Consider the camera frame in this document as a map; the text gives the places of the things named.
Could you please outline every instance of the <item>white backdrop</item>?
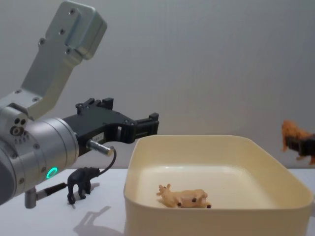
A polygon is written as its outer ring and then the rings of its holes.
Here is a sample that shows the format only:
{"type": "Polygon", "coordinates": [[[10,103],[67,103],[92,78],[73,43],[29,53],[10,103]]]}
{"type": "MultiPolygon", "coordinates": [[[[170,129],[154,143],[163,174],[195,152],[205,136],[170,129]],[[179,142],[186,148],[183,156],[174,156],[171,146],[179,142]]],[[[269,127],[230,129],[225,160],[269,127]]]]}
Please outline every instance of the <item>white backdrop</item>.
{"type": "MultiPolygon", "coordinates": [[[[133,119],[158,112],[159,134],[241,135],[288,167],[308,167],[281,152],[281,124],[315,132],[315,1],[77,1],[94,6],[108,30],[45,117],[113,97],[133,119]]],[[[1,96],[22,83],[61,2],[0,0],[1,96]]],[[[115,146],[115,167],[127,167],[134,145],[115,146]]],[[[75,167],[106,164],[93,152],[75,167]]]]}

